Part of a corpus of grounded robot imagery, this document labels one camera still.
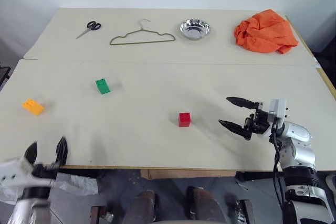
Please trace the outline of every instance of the black scissor handle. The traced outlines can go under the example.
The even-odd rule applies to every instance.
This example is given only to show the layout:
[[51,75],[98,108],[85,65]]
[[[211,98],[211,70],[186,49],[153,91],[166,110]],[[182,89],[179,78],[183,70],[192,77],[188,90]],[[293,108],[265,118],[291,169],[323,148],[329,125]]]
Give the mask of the black scissor handle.
[[87,24],[87,28],[90,28],[90,30],[98,30],[101,27],[100,23],[96,23],[95,21],[91,21]]

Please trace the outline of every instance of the plastic bag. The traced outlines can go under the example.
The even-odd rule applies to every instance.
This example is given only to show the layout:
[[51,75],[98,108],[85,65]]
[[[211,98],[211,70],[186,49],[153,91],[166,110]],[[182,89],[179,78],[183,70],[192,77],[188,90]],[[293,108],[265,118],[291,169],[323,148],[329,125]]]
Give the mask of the plastic bag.
[[[98,193],[97,181],[93,178],[59,173],[53,188],[60,188],[77,196],[94,195]],[[0,184],[0,201],[15,205],[22,195],[22,188],[4,188]]]

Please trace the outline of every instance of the white robotic arm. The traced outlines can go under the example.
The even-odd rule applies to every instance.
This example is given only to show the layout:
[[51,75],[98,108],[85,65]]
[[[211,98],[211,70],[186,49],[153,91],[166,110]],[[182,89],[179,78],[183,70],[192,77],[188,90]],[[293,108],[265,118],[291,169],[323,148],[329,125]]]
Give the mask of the white robotic arm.
[[56,148],[56,161],[50,166],[35,164],[37,144],[33,143],[24,157],[0,164],[0,183],[7,188],[22,188],[8,224],[49,224],[49,193],[53,186],[58,168],[65,165],[68,146],[62,137]]
[[269,137],[276,149],[286,184],[286,201],[280,202],[285,224],[330,224],[335,219],[326,192],[321,188],[315,167],[315,154],[311,149],[312,136],[298,124],[286,122],[286,100],[272,99],[268,112],[262,102],[229,97],[239,107],[255,109],[245,120],[244,127],[219,120],[228,130],[250,140],[252,133]]

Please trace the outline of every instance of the orange towel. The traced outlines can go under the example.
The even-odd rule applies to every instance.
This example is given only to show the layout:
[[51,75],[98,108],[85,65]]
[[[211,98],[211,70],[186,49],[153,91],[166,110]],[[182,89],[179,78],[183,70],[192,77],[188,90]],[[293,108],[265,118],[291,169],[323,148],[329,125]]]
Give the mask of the orange towel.
[[289,22],[273,10],[265,10],[242,21],[235,29],[236,44],[253,52],[281,54],[298,45]]

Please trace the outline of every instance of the black cable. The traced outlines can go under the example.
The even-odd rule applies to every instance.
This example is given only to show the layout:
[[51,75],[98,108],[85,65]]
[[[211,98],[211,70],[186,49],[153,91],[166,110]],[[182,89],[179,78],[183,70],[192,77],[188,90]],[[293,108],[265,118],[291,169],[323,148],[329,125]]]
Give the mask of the black cable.
[[277,159],[278,159],[278,155],[277,153],[275,153],[275,161],[274,161],[274,167],[273,167],[273,185],[274,185],[274,190],[275,190],[275,193],[277,195],[277,199],[278,199],[278,202],[279,202],[279,205],[280,205],[280,208],[282,210],[282,202],[280,200],[280,196],[279,196],[279,193],[278,193],[278,189],[277,189],[277,185],[276,185],[276,167],[277,167]]
[[[272,129],[271,129],[271,136],[270,136],[270,142],[273,143],[274,149],[276,151],[275,156],[274,156],[274,167],[273,167],[273,185],[274,185],[274,190],[275,193],[277,195],[277,199],[280,205],[280,208],[282,210],[282,206],[284,203],[284,191],[282,189],[282,185],[281,185],[281,180],[280,180],[280,176],[279,176],[279,170],[278,170],[278,163],[280,160],[280,151],[278,148],[278,144],[277,144],[277,138],[276,138],[276,132],[277,132],[277,128],[278,128],[278,119],[274,118],[273,121],[273,125],[272,125]],[[281,195],[281,199],[277,190],[277,186],[276,186],[276,178],[278,181],[278,185],[279,185],[279,190],[280,190],[280,195]]]
[[281,202],[282,202],[282,205],[283,205],[283,203],[285,202],[284,191],[282,189],[282,184],[281,184],[279,170],[278,170],[278,163],[279,163],[279,160],[280,160],[280,151],[279,151],[279,148],[278,148],[278,145],[277,145],[277,139],[276,139],[275,133],[273,134],[273,143],[274,143],[274,148],[276,150],[276,156],[277,156],[277,160],[276,160],[276,163],[275,163],[275,171],[274,172],[276,173],[276,176],[278,178],[278,184],[279,184],[279,189],[280,189],[280,193],[281,193]]

